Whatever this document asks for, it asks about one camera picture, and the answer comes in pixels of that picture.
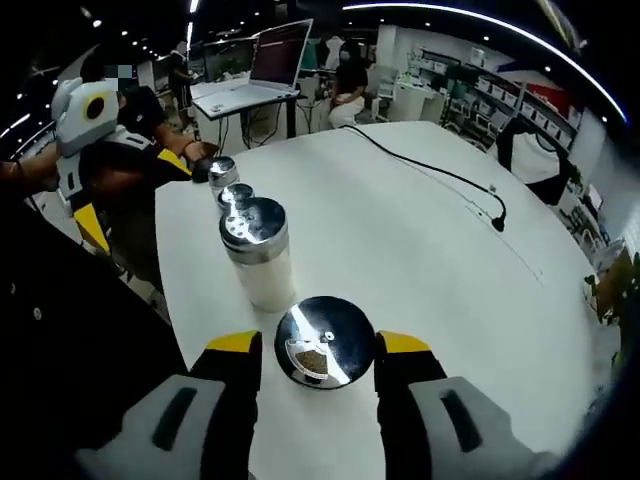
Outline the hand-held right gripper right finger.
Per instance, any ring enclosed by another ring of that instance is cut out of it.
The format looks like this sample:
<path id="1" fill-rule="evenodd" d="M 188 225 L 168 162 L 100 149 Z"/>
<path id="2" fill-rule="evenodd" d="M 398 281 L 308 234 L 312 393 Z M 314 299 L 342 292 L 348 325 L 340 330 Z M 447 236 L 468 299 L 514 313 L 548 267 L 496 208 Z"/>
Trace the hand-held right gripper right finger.
<path id="1" fill-rule="evenodd" d="M 374 385 L 388 479 L 546 479 L 558 463 L 516 438 L 510 415 L 431 348 L 376 335 Z"/>

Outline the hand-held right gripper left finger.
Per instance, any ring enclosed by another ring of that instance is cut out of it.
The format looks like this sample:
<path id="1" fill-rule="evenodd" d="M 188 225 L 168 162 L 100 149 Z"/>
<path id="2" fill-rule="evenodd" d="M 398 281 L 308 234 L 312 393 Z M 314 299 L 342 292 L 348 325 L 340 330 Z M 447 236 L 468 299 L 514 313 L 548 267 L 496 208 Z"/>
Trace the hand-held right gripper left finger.
<path id="1" fill-rule="evenodd" d="M 133 405 L 102 447 L 75 454 L 89 479 L 250 479 L 262 335 L 211 340 L 186 375 Z"/>

